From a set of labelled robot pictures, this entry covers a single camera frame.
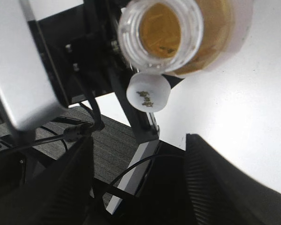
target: white surface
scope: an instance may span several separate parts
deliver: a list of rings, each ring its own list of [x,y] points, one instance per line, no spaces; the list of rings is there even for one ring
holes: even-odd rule
[[[156,119],[162,140],[184,149],[185,134],[197,133],[281,193],[281,0],[255,0],[240,52],[185,79]]]
[[[83,0],[30,0],[36,20],[83,4]]]

